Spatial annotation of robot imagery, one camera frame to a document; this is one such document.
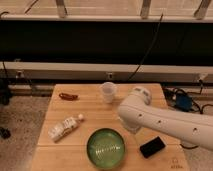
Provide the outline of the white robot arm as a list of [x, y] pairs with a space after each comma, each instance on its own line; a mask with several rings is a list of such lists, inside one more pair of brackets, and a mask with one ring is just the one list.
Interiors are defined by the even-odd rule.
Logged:
[[213, 151], [213, 116], [156, 108], [152, 94], [134, 87], [117, 108], [126, 128], [136, 133], [146, 127]]

